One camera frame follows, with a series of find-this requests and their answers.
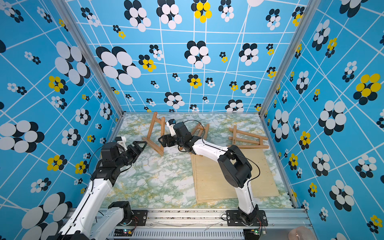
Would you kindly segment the plywood board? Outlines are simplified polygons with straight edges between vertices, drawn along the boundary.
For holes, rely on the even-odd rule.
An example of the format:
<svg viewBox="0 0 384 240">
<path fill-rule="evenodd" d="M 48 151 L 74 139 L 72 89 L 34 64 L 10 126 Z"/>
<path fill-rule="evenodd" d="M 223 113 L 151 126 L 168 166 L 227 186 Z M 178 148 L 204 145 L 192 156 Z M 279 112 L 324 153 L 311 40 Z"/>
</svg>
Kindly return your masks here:
<svg viewBox="0 0 384 240">
<path fill-rule="evenodd" d="M 254 161 L 251 181 L 254 197 L 277 197 L 279 191 L 267 159 L 262 149 L 242 149 L 243 154 Z M 235 188 L 225 179 L 221 168 L 215 161 L 198 155 L 191 155 L 195 193 L 198 203 L 237 198 Z"/>
</svg>

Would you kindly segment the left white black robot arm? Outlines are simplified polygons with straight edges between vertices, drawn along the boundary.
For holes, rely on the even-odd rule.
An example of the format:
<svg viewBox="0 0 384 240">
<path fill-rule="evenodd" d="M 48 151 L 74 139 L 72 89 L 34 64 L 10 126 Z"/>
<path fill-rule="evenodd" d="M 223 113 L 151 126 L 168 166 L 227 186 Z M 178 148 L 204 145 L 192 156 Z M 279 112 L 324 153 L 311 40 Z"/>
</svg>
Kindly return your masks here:
<svg viewBox="0 0 384 240">
<path fill-rule="evenodd" d="M 106 240 L 118 226 L 138 227 L 146 215 L 136 215 L 128 201 L 113 202 L 100 221 L 97 214 L 115 185 L 119 175 L 128 170 L 147 146 L 145 141 L 126 144 L 126 138 L 117 137 L 101 148 L 101 159 L 91 175 L 90 184 L 78 207 L 66 224 L 49 240 Z"/>
</svg>

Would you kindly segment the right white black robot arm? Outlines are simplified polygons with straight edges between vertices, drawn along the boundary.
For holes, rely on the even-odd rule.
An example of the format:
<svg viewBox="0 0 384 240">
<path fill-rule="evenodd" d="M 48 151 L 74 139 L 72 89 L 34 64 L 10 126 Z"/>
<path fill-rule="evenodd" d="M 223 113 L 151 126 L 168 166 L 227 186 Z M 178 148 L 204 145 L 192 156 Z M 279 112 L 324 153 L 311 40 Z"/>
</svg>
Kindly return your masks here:
<svg viewBox="0 0 384 240">
<path fill-rule="evenodd" d="M 254 203 L 250 182 L 252 178 L 252 160 L 245 157 L 236 145 L 221 147 L 207 142 L 203 137 L 194 136 L 184 122 L 177 123 L 174 119 L 167 122 L 170 133 L 158 138 L 164 147 L 177 146 L 183 151 L 206 157 L 219 164 L 225 180 L 234 187 L 238 201 L 238 213 L 242 223 L 251 226 L 259 211 Z"/>
</svg>

